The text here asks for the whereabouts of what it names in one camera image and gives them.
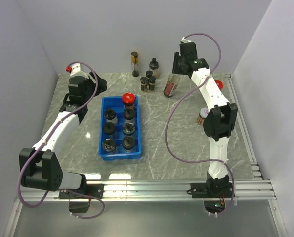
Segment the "tall clear sauce bottle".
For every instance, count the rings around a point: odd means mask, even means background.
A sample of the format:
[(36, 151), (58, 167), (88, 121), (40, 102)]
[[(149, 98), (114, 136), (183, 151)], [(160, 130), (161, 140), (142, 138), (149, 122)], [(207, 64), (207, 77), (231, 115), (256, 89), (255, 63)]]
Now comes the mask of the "tall clear sauce bottle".
[(180, 83), (180, 76), (177, 74), (171, 74), (166, 82), (163, 90), (165, 97), (170, 98), (174, 95), (178, 85)]

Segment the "red lid jar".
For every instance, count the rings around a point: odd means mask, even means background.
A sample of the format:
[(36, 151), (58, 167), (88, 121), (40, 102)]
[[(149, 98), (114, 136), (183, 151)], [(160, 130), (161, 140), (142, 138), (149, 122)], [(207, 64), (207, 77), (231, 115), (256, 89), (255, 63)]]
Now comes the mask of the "red lid jar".
[(131, 92), (126, 92), (122, 95), (122, 102), (124, 104), (125, 109), (133, 109), (135, 110), (135, 95)]
[(220, 80), (215, 80), (215, 83), (217, 84), (217, 86), (218, 86), (218, 88), (219, 88), (220, 90), (222, 90), (222, 89), (223, 89), (223, 87), (224, 87), (224, 84), (223, 84), (223, 82), (222, 82), (222, 81), (220, 81)]

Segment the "black cap bottle back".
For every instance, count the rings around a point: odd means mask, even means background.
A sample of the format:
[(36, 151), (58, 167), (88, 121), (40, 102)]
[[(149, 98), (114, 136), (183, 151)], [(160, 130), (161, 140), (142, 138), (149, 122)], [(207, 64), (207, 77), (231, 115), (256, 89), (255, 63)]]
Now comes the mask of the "black cap bottle back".
[(107, 122), (106, 124), (104, 124), (103, 133), (110, 138), (116, 138), (117, 133), (115, 124), (112, 122)]

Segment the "black cap bottle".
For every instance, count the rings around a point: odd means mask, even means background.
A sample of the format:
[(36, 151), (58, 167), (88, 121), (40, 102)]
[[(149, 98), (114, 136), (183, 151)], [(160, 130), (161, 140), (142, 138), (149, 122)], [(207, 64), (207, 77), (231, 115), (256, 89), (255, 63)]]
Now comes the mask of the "black cap bottle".
[(117, 133), (115, 124), (112, 122), (107, 122), (106, 124), (104, 124), (103, 133), (110, 138), (116, 138)]
[(124, 136), (133, 136), (135, 134), (135, 126), (133, 123), (125, 123), (123, 125)]

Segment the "black cap bottle front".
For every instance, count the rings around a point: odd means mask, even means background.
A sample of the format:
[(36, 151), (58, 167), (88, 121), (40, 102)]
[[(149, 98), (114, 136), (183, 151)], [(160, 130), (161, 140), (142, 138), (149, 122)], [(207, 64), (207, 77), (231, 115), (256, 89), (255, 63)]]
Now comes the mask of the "black cap bottle front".
[(133, 123), (125, 123), (123, 125), (124, 136), (133, 136), (135, 134), (135, 126)]

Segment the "blue divided plastic bin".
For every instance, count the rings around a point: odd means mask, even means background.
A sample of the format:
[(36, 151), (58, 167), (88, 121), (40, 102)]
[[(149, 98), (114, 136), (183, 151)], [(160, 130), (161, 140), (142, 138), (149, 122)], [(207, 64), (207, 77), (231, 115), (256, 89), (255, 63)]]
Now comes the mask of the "blue divided plastic bin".
[[(116, 126), (116, 138), (111, 138), (115, 140), (118, 148), (117, 153), (108, 154), (102, 148), (102, 143), (104, 140), (109, 139), (110, 137), (103, 133), (103, 126), (106, 124), (106, 120), (104, 118), (105, 110), (111, 107), (117, 113), (118, 124)], [(110, 96), (102, 98), (102, 108), (101, 108), (101, 122), (100, 122), (100, 138), (99, 138), (99, 155), (104, 161), (113, 161), (113, 160), (124, 160), (124, 159), (140, 159), (142, 154), (142, 142), (141, 142), (141, 127), (140, 127), (140, 114), (139, 114), (139, 99), (138, 96), (135, 95), (135, 115), (136, 122), (135, 126), (135, 134), (131, 136), (135, 139), (135, 147), (136, 151), (132, 153), (126, 153), (122, 147), (122, 139), (125, 137), (123, 134), (123, 125), (125, 124), (123, 111), (125, 107), (122, 102), (122, 96)]]

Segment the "shaker jar white powder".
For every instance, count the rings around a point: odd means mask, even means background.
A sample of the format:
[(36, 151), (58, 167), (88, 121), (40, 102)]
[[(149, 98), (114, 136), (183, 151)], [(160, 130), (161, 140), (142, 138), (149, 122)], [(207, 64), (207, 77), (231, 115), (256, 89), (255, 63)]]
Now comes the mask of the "shaker jar white powder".
[(109, 138), (103, 141), (102, 143), (103, 150), (108, 154), (113, 154), (118, 152), (117, 144), (115, 140)]

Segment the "knob lid jar white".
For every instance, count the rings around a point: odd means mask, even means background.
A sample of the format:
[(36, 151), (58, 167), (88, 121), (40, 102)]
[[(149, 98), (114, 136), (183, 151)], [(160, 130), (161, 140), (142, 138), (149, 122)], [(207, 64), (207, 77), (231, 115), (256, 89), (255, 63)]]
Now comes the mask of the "knob lid jar white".
[(135, 147), (135, 139), (132, 138), (131, 136), (125, 136), (122, 139), (122, 147), (124, 152), (126, 153), (132, 153), (136, 151)]

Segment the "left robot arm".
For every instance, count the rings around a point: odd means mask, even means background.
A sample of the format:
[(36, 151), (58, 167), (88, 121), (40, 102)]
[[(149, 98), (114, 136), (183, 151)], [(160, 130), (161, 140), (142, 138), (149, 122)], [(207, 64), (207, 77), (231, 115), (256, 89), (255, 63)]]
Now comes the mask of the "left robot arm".
[(76, 198), (84, 198), (88, 193), (85, 176), (64, 172), (57, 156), (83, 121), (89, 101), (106, 91), (107, 82), (95, 72), (80, 73), (70, 77), (68, 89), (57, 118), (47, 133), (32, 148), (21, 150), (18, 186), (46, 191), (70, 189)]

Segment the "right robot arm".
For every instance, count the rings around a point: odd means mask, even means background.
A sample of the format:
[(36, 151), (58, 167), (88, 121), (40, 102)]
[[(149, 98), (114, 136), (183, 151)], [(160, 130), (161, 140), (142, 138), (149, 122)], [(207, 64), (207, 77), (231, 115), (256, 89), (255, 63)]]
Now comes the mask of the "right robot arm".
[(175, 53), (172, 72), (188, 75), (207, 105), (208, 114), (203, 123), (210, 143), (210, 165), (204, 194), (209, 198), (230, 198), (234, 188), (227, 168), (228, 143), (234, 130), (238, 107), (223, 95), (211, 75), (208, 63), (197, 56), (196, 44), (183, 39), (180, 51)]

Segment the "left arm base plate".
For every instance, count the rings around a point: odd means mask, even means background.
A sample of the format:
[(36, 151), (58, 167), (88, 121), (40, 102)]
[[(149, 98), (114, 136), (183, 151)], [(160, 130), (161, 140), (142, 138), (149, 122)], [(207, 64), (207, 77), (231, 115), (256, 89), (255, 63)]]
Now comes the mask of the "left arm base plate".
[(103, 184), (86, 184), (80, 189), (73, 190), (77, 194), (72, 193), (71, 191), (60, 191), (59, 199), (86, 199), (83, 195), (92, 196), (98, 199), (102, 199), (104, 185)]

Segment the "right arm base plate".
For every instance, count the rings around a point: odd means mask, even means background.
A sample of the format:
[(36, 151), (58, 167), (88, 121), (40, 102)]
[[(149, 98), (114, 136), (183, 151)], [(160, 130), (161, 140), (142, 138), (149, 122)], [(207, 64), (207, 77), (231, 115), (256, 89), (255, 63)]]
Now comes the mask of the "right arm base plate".
[(187, 194), (190, 194), (193, 199), (195, 198), (231, 198), (233, 193), (232, 183), (226, 185), (216, 186), (209, 183), (191, 183), (190, 189)]

